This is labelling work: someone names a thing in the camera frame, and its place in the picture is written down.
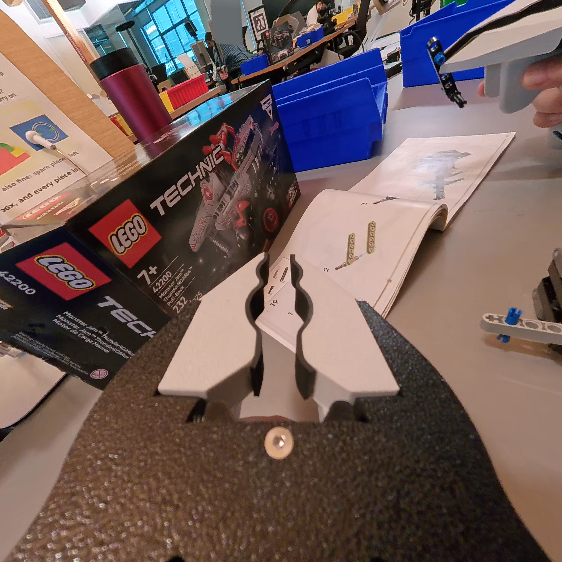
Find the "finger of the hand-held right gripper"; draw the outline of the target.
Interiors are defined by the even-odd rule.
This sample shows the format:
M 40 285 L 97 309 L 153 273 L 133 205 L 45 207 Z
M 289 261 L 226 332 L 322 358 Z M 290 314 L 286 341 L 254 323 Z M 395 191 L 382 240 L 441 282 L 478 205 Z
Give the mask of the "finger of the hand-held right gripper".
M 515 2 L 506 6 L 504 10 L 492 15 L 487 20 L 482 21 L 454 43 L 454 50 L 458 51 L 466 46 L 470 41 L 484 32 L 499 29 L 503 26 L 516 23 L 524 18 L 530 17 L 536 13 L 550 10 L 550 1 L 531 1 L 530 3 L 516 7 Z
M 441 72 L 453 73 L 486 65 L 527 59 L 555 51 L 561 42 L 561 6 L 516 23 L 484 32 L 458 51 L 445 49 Z

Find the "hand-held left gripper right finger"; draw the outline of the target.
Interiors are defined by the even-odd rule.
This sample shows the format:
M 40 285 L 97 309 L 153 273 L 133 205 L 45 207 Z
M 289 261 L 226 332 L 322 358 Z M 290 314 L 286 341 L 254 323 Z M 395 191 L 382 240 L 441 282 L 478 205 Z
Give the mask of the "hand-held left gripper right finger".
M 303 257 L 291 255 L 294 309 L 302 319 L 296 338 L 296 384 L 315 401 L 319 420 L 336 402 L 395 396 L 399 385 L 376 342 L 361 305 Z

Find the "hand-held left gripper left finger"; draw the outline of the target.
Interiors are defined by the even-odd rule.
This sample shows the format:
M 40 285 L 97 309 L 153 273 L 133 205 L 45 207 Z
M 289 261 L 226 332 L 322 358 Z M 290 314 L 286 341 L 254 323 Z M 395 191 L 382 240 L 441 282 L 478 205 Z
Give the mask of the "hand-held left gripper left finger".
M 264 310 L 269 254 L 263 252 L 205 294 L 158 384 L 163 396 L 224 402 L 240 418 L 242 401 L 260 394 L 263 341 L 256 319 Z

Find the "short black toy beam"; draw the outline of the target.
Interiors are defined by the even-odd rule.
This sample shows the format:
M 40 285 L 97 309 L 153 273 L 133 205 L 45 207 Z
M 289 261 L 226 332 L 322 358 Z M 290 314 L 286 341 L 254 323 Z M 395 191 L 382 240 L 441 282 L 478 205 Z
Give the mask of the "short black toy beam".
M 443 90 L 443 92 L 445 93 L 445 95 L 447 96 L 447 98 L 452 102 L 451 97 L 453 92 L 458 88 L 456 86 L 455 80 L 453 78 L 453 75 L 451 73 L 443 73 L 441 72 L 441 66 L 438 67 L 435 64 L 433 64 L 433 61 L 431 59 L 432 62 L 432 66 L 437 74 L 438 77 L 438 81 L 440 83 L 440 86 Z

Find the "person's right hand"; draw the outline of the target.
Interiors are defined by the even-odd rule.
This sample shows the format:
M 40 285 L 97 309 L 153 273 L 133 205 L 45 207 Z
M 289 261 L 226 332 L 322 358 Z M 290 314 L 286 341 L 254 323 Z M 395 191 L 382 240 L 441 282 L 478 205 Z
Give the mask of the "person's right hand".
M 561 124 L 561 54 L 529 66 L 521 83 L 527 90 L 538 91 L 532 102 L 534 125 L 550 129 Z

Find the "blue plastic bin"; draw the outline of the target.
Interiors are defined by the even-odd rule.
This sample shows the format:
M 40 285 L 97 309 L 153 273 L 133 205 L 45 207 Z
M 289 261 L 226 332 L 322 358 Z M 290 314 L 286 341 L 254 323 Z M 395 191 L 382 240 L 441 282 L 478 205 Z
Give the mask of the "blue plastic bin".
M 402 82 L 404 88 L 438 84 L 428 56 L 428 41 L 436 37 L 447 49 L 465 32 L 489 18 L 511 1 L 451 1 L 435 13 L 400 31 Z

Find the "black toy car set box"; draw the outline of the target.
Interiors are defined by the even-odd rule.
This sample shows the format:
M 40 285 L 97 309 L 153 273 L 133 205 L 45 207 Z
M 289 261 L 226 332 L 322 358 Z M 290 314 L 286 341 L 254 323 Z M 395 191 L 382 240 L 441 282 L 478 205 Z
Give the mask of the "black toy car set box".
M 103 389 L 267 251 L 299 198 L 270 81 L 194 109 L 2 229 L 1 341 Z

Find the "open instruction booklet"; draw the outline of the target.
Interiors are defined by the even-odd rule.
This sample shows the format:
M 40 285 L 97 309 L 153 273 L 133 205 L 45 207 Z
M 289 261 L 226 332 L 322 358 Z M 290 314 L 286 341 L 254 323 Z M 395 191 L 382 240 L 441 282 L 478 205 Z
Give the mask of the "open instruction booklet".
M 408 138 L 349 191 L 320 192 L 270 267 L 257 326 L 295 349 L 292 254 L 385 318 L 425 233 L 448 227 L 515 136 Z

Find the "nested blue storage bins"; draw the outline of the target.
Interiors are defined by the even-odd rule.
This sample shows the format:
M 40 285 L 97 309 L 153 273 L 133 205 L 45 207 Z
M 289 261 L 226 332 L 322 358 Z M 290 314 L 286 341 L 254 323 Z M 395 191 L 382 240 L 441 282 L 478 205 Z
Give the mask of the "nested blue storage bins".
M 371 158 L 383 137 L 387 86 L 378 48 L 274 85 L 294 170 Z

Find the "partly built toy chassis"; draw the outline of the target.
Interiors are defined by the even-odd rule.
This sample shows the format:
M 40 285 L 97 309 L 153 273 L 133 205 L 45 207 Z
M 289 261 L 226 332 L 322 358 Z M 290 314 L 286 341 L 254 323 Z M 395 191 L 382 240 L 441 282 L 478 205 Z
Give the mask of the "partly built toy chassis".
M 481 329 L 496 336 L 499 342 L 512 338 L 546 345 L 561 355 L 561 248 L 553 251 L 544 277 L 534 289 L 532 303 L 535 318 L 525 318 L 523 311 L 510 307 L 506 315 L 485 313 Z

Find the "small distant toy set box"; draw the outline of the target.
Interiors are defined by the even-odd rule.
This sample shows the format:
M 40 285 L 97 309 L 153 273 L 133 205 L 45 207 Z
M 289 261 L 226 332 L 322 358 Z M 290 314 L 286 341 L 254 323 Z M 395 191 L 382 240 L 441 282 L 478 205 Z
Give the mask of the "small distant toy set box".
M 263 32 L 263 40 L 273 63 L 294 53 L 292 31 L 289 23 L 282 23 Z

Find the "black and white marker sign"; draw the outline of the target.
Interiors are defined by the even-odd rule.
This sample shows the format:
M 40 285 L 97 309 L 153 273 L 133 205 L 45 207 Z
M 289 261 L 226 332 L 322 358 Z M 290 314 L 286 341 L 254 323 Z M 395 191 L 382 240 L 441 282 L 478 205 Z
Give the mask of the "black and white marker sign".
M 255 40 L 255 43 L 257 44 L 261 39 L 262 33 L 270 28 L 268 18 L 266 16 L 266 10 L 263 5 L 260 5 L 251 10 L 248 10 L 247 16 L 249 19 L 253 38 Z

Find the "red storage bin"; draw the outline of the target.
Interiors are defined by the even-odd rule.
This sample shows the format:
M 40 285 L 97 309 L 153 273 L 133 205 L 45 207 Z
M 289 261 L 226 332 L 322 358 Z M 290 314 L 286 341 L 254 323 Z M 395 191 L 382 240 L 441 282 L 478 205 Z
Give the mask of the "red storage bin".
M 209 90 L 206 76 L 206 74 L 199 74 L 166 90 L 164 94 L 169 99 L 169 107 L 166 106 L 169 111 L 179 109 L 201 95 L 207 94 Z

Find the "maroon bottle with black lid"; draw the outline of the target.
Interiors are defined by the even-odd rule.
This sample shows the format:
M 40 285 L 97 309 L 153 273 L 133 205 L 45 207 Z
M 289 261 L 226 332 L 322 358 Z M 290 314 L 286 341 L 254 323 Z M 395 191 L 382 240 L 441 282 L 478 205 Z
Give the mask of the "maroon bottle with black lid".
M 130 48 L 102 55 L 89 66 L 139 142 L 172 123 L 144 66 Z

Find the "instruction poster on wooden board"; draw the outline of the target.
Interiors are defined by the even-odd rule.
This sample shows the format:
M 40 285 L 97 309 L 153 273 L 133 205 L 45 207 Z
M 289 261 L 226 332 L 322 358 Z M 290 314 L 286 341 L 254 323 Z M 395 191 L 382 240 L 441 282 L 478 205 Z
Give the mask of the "instruction poster on wooden board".
M 119 182 L 132 143 L 1 10 L 1 223 L 74 186 Z

